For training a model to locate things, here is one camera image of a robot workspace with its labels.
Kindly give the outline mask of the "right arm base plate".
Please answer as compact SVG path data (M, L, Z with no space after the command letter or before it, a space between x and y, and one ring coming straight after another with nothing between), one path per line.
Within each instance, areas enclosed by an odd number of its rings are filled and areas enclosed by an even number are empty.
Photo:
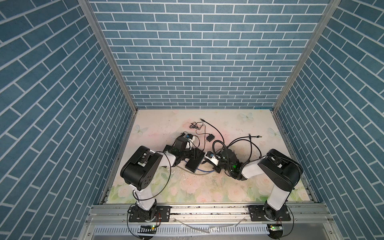
M264 205L250 205L248 206L250 217L252 222L263 222L263 221L291 221L291 215L286 205L283 205L280 210L275 210L269 207L267 204Z

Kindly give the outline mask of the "black network switch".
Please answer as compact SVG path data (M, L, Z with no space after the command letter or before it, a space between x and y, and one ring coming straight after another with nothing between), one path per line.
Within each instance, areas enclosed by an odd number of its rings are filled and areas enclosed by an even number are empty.
M188 159L185 168L193 173L196 172L200 163L204 158L204 152L200 149L191 149L186 153L186 159Z

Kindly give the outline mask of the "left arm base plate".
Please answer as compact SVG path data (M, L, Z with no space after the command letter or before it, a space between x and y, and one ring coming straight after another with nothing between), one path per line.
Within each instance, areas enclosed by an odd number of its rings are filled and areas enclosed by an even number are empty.
M129 222L130 223L144 223L144 222L153 222L156 220L156 217L160 217L161 222L169 222L171 214L170 206L153 206L150 210L145 211L141 209L138 205L134 205L131 208Z

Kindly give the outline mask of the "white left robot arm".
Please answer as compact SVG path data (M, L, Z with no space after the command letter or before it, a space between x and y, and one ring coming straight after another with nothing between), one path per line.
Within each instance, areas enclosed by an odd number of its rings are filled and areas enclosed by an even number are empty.
M120 176L125 183L133 190L136 206L143 211L151 211L156 205L156 195L150 190L150 183L153 180L159 167L179 166L185 163L185 169L195 173L201 164L204 152L199 149L200 139L186 132L181 133L171 145L165 146L163 151L152 151L150 148L140 146L123 165Z

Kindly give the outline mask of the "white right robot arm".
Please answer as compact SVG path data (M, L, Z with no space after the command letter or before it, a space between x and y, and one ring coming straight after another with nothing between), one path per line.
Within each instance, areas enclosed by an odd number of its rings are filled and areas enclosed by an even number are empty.
M266 214L281 212L303 173L299 163L276 149L269 150L266 155L257 160L248 160L244 163L241 163L230 149L219 153L207 152L205 158L213 165L216 172L226 170L235 180L245 181L265 174L274 184L272 193L264 205Z

